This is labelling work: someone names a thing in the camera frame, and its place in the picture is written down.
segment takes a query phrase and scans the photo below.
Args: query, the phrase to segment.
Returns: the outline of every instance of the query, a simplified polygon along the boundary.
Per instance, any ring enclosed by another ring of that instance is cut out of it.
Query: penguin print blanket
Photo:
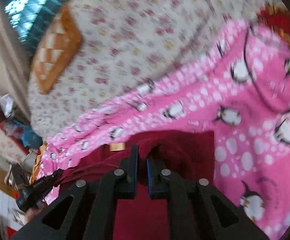
[[[290,225],[290,49],[262,25],[230,21],[206,55],[82,114],[48,138],[38,177],[139,132],[215,133],[213,184],[270,239]],[[58,196],[54,188],[48,203]]]

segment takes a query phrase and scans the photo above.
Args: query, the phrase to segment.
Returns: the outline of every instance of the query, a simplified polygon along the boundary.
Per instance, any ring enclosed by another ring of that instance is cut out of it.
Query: silver rivet
[[[122,169],[114,170],[114,175],[116,175],[116,176],[122,176],[123,174],[124,174],[124,170],[122,170]]]
[[[171,171],[169,169],[163,169],[160,172],[163,176],[169,176],[171,174]]]
[[[85,185],[86,185],[86,181],[83,179],[76,181],[76,187],[84,187]]]
[[[208,179],[200,179],[199,184],[202,186],[207,186],[209,184]]]

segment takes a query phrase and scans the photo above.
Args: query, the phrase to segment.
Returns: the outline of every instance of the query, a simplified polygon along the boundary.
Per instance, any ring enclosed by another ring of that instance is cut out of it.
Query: checkered pillow
[[[48,93],[63,69],[70,63],[81,44],[67,5],[55,17],[41,41],[32,63],[37,84],[42,94]]]

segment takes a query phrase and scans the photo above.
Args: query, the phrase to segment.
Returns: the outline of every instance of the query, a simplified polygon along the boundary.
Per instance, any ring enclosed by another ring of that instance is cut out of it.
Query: curtain
[[[18,40],[0,0],[0,95],[10,93],[22,115],[29,120],[27,83],[30,62],[25,49]]]

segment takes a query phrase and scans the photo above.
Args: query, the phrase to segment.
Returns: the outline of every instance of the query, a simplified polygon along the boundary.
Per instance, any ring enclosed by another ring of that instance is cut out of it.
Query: maroon cloth
[[[164,161],[166,168],[184,179],[198,180],[214,177],[214,132],[185,133],[180,131],[144,132],[131,136],[125,150],[109,151],[102,145],[82,158],[79,165],[67,169],[59,179],[63,192],[77,179],[98,180],[106,172],[118,168],[119,161],[129,157],[131,145],[137,144],[140,154],[140,181],[135,200],[118,200],[114,226],[114,240],[168,240],[167,203],[150,200],[145,159],[151,157]]]

